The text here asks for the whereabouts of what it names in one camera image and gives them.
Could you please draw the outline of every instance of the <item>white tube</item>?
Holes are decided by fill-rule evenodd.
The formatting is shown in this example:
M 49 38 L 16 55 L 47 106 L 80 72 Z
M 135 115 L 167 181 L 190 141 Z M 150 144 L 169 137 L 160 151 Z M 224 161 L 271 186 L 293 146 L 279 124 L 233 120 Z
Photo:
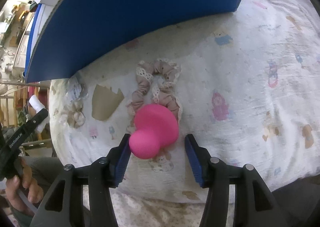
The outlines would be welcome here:
M 33 96 L 30 97 L 29 103 L 30 103 L 30 105 L 36 110 L 36 113 L 39 113 L 39 111 L 41 111 L 43 108 L 45 108 L 44 105 L 39 101 L 39 99 L 37 98 L 36 95 L 33 95 Z M 49 116 L 48 116 L 47 118 L 45 118 L 45 119 L 43 120 L 43 122 L 41 122 L 41 123 L 37 126 L 36 132 L 41 133 L 41 132 L 43 131 L 45 125 L 46 125 L 47 123 L 49 123 L 49 121 L 50 121 L 50 118 L 49 118 Z

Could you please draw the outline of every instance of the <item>person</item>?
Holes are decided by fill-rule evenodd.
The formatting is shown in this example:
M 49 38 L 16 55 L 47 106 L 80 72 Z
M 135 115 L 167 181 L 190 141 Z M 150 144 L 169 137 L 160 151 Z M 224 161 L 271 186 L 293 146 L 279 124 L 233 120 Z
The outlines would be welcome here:
M 19 222 L 20 227 L 29 227 L 34 213 L 24 204 L 17 190 L 22 183 L 25 195 L 30 203 L 36 207 L 40 205 L 49 187 L 63 170 L 63 165 L 58 158 L 51 157 L 20 157 L 23 167 L 23 177 L 14 176 L 7 179 L 6 196 L 11 205 L 12 214 Z

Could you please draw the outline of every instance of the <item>pink ball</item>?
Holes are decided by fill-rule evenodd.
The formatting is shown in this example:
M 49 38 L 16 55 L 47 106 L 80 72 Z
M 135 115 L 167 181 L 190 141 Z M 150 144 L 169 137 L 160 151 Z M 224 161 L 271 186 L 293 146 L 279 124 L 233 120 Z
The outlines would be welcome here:
M 179 137 L 179 127 L 173 113 L 157 104 L 141 108 L 134 118 L 137 130 L 129 139 L 132 153 L 141 159 L 156 156 L 160 148 L 173 144 Z

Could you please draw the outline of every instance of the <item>human hand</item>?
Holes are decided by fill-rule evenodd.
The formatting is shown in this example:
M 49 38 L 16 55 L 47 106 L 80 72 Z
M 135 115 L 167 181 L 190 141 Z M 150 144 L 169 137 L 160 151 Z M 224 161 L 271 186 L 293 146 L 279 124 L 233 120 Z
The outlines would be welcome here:
M 32 177 L 31 168 L 25 163 L 23 158 L 20 158 L 20 160 L 23 167 L 22 186 L 25 189 L 29 189 L 28 201 L 32 204 L 39 203 L 43 199 L 43 189 L 38 186 L 37 181 Z M 20 182 L 21 181 L 17 175 L 11 179 L 7 179 L 5 189 L 7 199 L 12 207 L 16 210 L 27 215 L 34 215 L 34 213 L 25 205 L 17 193 Z

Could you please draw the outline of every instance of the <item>pink cartoon print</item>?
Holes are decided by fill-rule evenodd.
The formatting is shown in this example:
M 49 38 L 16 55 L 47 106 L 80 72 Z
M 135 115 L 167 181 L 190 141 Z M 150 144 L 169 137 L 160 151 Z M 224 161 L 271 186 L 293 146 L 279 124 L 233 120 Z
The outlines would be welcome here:
M 275 88 L 278 84 L 278 66 L 277 64 L 273 61 L 269 61 L 269 74 L 268 74 L 268 86 L 271 88 Z
M 212 105 L 213 105 L 213 116 L 218 121 L 223 121 L 228 118 L 229 111 L 228 107 L 229 105 L 226 104 L 225 99 L 223 96 L 217 92 L 213 93 L 212 96 Z

